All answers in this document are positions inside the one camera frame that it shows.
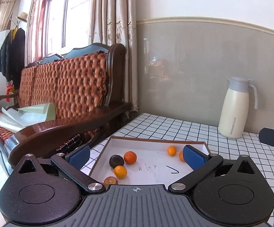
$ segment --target cream-colored pitcher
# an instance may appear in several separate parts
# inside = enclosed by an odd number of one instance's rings
[[[227,79],[230,83],[226,93],[221,111],[218,130],[227,138],[240,138],[246,125],[249,111],[249,88],[254,90],[255,104],[258,107],[257,89],[250,84],[250,79],[231,77]]]

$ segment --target black pen mark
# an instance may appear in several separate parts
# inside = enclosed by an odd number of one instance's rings
[[[171,168],[170,166],[166,166],[166,167]],[[171,169],[173,169],[174,171],[177,171],[177,170],[174,169],[174,168],[171,168]],[[176,173],[171,173],[171,174],[177,174],[177,173],[179,173],[179,171],[177,171]]]

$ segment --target wall molding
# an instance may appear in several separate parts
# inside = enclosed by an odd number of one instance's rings
[[[274,30],[266,28],[264,26],[254,25],[247,22],[231,20],[231,19],[220,19],[220,18],[210,18],[210,17],[164,17],[164,18],[154,18],[154,19],[144,19],[137,21],[137,25],[151,24],[151,23],[161,23],[161,22],[207,22],[207,23],[217,23],[241,26],[249,29],[254,29],[262,31],[271,35],[274,35]]]

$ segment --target window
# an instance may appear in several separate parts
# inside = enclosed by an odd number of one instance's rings
[[[88,45],[92,0],[46,0],[44,56]]]

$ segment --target metal screw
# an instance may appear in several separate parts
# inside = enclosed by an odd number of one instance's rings
[[[92,191],[98,191],[100,189],[102,189],[102,184],[101,183],[90,183],[88,185],[88,189],[92,190]]]
[[[174,190],[184,190],[186,186],[183,183],[173,183],[171,188]]]

